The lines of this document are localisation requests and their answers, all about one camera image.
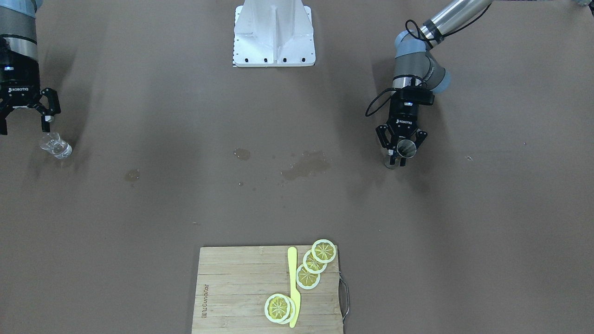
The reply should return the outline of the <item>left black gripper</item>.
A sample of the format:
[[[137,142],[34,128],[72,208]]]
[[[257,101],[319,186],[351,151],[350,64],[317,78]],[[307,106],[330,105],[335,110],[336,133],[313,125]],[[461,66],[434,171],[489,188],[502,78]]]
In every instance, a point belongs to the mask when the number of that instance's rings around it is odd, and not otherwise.
[[[399,158],[395,152],[392,138],[410,139],[413,141],[413,156],[416,155],[420,146],[428,137],[428,133],[418,129],[418,104],[411,102],[391,101],[387,125],[376,127],[376,135],[380,146],[386,150],[384,158],[385,167],[398,167]]]

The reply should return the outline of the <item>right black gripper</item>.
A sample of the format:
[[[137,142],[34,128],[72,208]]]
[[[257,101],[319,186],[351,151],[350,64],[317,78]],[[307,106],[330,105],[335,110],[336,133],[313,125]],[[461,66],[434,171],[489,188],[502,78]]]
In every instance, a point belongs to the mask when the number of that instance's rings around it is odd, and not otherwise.
[[[15,51],[2,51],[0,57],[0,135],[8,135],[7,117],[13,108],[27,107],[41,115],[42,132],[50,133],[51,123],[61,114],[57,91],[40,90],[38,61]]]

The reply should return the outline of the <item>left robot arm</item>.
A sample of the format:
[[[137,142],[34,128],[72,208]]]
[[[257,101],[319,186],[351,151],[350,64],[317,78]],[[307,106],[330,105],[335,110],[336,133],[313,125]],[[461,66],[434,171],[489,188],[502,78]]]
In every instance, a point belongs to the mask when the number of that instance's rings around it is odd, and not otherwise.
[[[375,130],[386,150],[384,164],[389,169],[405,166],[417,154],[428,137],[418,125],[419,108],[433,105],[435,95],[451,82],[450,73],[431,51],[448,36],[475,23],[491,5],[490,0],[454,0],[422,25],[408,20],[395,38],[392,86],[382,91],[389,95],[385,101],[389,113]]]

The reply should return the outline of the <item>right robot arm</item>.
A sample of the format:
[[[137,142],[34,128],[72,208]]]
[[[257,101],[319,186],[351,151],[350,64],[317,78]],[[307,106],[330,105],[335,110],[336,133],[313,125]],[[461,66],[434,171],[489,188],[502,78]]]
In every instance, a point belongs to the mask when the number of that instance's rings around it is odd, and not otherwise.
[[[0,2],[0,131],[7,135],[6,118],[16,109],[35,109],[41,115],[42,132],[61,113],[58,93],[40,86],[36,13],[41,0]]]

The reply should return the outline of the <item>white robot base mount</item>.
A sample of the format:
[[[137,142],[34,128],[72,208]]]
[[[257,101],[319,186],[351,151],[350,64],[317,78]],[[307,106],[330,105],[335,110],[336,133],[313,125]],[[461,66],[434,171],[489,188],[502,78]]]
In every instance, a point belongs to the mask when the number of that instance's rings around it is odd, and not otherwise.
[[[312,10],[301,0],[246,0],[233,17],[233,66],[315,65]]]

